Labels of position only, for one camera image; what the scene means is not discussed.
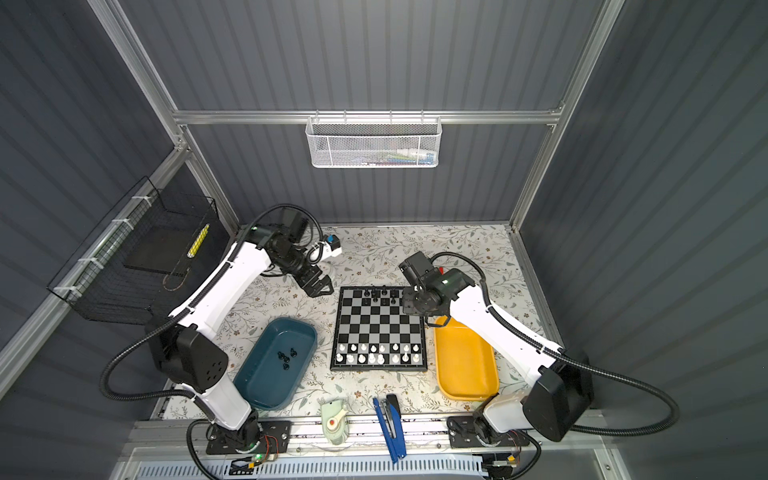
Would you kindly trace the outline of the light green tape dispenser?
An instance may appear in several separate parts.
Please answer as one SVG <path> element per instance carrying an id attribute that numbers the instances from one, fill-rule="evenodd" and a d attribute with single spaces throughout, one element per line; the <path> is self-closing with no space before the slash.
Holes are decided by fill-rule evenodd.
<path id="1" fill-rule="evenodd" d="M 322 431 L 326 440 L 334 446 L 343 444 L 349 435 L 346 402 L 335 399 L 321 405 Z"/>

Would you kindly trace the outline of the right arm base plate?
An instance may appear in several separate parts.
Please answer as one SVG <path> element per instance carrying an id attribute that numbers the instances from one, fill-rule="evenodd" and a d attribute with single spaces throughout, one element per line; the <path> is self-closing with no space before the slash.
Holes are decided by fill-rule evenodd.
<path id="1" fill-rule="evenodd" d="M 454 449 L 526 447 L 530 441 L 519 433 L 499 433 L 490 424 L 475 416 L 450 416 L 446 419 L 449 443 Z"/>

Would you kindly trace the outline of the teal plastic tray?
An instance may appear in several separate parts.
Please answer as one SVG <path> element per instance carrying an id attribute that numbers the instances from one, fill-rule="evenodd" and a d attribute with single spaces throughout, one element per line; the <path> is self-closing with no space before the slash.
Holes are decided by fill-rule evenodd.
<path id="1" fill-rule="evenodd" d="M 317 331 L 303 321 L 281 317 L 271 321 L 254 344 L 234 379 L 234 385 L 250 406 L 257 410 L 286 407 L 311 363 L 317 346 Z M 278 351 L 298 355 L 284 370 Z"/>

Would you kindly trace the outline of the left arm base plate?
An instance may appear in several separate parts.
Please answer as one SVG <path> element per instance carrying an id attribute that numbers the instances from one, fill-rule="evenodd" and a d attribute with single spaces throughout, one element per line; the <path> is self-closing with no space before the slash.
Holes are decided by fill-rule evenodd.
<path id="1" fill-rule="evenodd" d="M 208 455 L 281 454 L 291 437 L 290 421 L 253 421 L 239 430 L 211 424 L 206 430 Z"/>

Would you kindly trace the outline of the yellow plastic tray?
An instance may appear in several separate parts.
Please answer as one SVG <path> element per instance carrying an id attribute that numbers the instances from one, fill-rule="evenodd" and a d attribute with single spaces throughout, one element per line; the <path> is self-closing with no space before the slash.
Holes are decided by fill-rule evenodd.
<path id="1" fill-rule="evenodd" d="M 441 392 L 455 401 L 484 401 L 498 393 L 494 349 L 473 330 L 447 317 L 434 328 L 436 375 Z"/>

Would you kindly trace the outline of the black white chess board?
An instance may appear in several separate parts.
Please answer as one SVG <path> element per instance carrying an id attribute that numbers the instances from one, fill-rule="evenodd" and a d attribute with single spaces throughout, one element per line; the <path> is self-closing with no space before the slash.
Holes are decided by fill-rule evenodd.
<path id="1" fill-rule="evenodd" d="M 403 286 L 344 286 L 339 291 L 332 371 L 428 370 L 425 326 L 404 310 Z"/>

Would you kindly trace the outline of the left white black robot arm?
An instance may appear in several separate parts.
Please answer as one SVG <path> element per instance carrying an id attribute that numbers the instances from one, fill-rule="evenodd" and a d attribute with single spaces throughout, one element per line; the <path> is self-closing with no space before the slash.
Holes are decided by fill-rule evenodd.
<path id="1" fill-rule="evenodd" d="M 320 232 L 314 242 L 302 244 L 305 222 L 319 224 L 305 208 L 283 203 L 268 208 L 241 229 L 200 287 L 167 316 L 148 322 L 145 336 L 107 363 L 99 380 L 102 395 L 115 401 L 188 398 L 231 449 L 255 449 L 262 437 L 258 416 L 228 377 L 228 356 L 214 340 L 246 288 L 273 267 L 291 276 L 311 298 L 332 293 L 332 281 L 319 264 L 341 254 L 341 241 L 336 235 Z M 149 347 L 156 369 L 174 382 L 175 388 L 121 393 L 110 386 L 111 374 L 119 363 L 143 345 Z"/>

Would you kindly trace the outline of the blue black stapler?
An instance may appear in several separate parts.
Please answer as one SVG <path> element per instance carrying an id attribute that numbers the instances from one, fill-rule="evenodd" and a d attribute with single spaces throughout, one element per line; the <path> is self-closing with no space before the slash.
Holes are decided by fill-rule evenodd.
<path id="1" fill-rule="evenodd" d="M 372 403 L 391 461 L 397 464 L 407 455 L 398 398 L 395 394 L 387 394 L 384 400 L 374 397 Z"/>

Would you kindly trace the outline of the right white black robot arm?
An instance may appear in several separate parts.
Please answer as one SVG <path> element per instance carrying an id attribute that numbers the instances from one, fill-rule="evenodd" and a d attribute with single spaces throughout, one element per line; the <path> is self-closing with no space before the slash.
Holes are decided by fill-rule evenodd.
<path id="1" fill-rule="evenodd" d="M 593 366 L 581 350 L 567 350 L 535 333 L 492 301 L 487 278 L 473 280 L 462 270 L 441 272 L 436 255 L 418 251 L 399 269 L 409 283 L 408 312 L 421 319 L 456 320 L 500 353 L 528 386 L 519 399 L 496 394 L 475 412 L 473 429 L 485 443 L 512 430 L 533 429 L 546 439 L 561 441 L 569 432 L 612 437 L 639 437 L 671 428 L 680 418 L 678 403 L 646 382 Z M 649 425 L 606 428 L 579 424 L 595 397 L 593 379 L 601 377 L 648 393 L 664 402 L 669 412 Z"/>

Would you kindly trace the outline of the yellow green marker in basket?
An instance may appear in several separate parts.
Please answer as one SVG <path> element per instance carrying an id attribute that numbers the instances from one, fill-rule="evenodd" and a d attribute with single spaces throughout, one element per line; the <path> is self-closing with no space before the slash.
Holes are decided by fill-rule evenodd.
<path id="1" fill-rule="evenodd" d="M 210 229 L 210 224 L 209 223 L 205 224 L 201 228 L 201 230 L 197 234 L 196 238 L 194 239 L 194 241 L 190 245 L 189 249 L 187 250 L 186 256 L 189 259 L 193 259 L 197 255 L 200 247 L 202 246 L 204 240 L 206 239 L 206 236 L 207 236 L 207 234 L 209 232 L 209 229 Z"/>

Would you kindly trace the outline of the black chess pieces in tray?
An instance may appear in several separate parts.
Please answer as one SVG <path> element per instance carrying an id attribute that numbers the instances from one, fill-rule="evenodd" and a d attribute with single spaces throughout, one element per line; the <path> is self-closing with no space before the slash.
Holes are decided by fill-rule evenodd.
<path id="1" fill-rule="evenodd" d="M 278 359 L 282 362 L 282 368 L 284 370 L 290 369 L 290 362 L 293 358 L 295 358 L 298 355 L 298 352 L 291 348 L 288 353 L 285 353 L 283 351 L 277 352 Z"/>

